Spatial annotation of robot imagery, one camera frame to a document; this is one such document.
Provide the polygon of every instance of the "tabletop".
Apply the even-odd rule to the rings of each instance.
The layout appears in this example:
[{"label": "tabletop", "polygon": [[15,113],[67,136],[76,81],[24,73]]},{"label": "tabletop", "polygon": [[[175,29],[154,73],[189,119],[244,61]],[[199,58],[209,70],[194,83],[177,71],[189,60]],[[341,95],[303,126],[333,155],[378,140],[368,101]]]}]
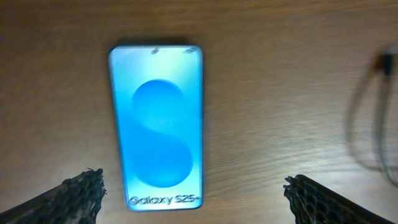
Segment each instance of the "tabletop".
[{"label": "tabletop", "polygon": [[[108,190],[98,223],[294,223],[282,186],[296,174],[398,222],[398,189],[373,153],[368,72],[396,43],[397,1],[5,0],[0,11],[0,212],[90,167]],[[129,38],[203,49],[197,210],[124,205],[106,57]]]}]

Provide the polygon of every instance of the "wooden table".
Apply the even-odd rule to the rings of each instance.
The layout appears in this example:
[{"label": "wooden table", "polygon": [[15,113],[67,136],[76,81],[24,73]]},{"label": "wooden table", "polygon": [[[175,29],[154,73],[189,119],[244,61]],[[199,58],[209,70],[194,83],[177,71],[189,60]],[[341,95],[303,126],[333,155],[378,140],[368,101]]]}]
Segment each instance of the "wooden table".
[{"label": "wooden table", "polygon": [[[90,167],[108,190],[98,223],[294,223],[282,186],[295,174],[398,222],[398,189],[369,145],[366,79],[398,38],[397,1],[10,0],[1,15],[0,211]],[[124,206],[106,57],[120,38],[156,37],[205,54],[198,210]]]}]

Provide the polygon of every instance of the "black textured object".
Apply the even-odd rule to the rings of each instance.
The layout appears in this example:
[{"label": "black textured object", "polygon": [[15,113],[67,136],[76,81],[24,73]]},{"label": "black textured object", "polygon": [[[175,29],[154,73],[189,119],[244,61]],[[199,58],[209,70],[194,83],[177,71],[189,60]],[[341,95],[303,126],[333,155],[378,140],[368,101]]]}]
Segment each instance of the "black textured object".
[{"label": "black textured object", "polygon": [[48,192],[0,213],[0,223],[96,223],[106,193],[102,173],[102,169],[90,169],[66,179]]},{"label": "black textured object", "polygon": [[391,224],[392,222],[336,194],[304,175],[288,177],[284,195],[296,224]]}]

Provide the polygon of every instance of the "blue circle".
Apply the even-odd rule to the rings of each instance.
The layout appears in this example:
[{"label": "blue circle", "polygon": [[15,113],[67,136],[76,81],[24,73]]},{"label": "blue circle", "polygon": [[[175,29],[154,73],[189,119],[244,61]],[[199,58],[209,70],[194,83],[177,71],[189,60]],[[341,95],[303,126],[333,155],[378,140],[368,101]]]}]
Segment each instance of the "blue circle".
[{"label": "blue circle", "polygon": [[133,168],[137,177],[154,187],[172,187],[184,181],[193,167],[189,148],[179,139],[148,127],[153,120],[181,116],[183,98],[174,84],[152,80],[135,92],[132,105],[138,123]]}]

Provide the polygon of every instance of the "cable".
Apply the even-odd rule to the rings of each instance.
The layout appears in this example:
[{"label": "cable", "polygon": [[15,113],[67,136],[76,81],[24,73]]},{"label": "cable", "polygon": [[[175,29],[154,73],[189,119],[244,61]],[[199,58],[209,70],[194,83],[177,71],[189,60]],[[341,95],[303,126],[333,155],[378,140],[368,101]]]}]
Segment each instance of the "cable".
[{"label": "cable", "polygon": [[389,97],[391,94],[392,77],[394,74],[394,59],[397,55],[395,47],[389,47],[382,56],[383,79],[379,90],[378,111],[376,112],[374,137],[376,139],[376,149],[379,154],[379,159],[383,173],[388,180],[398,187],[398,181],[394,177],[391,166],[386,155],[386,145],[384,142],[385,123],[387,120],[387,112],[389,106]]}]

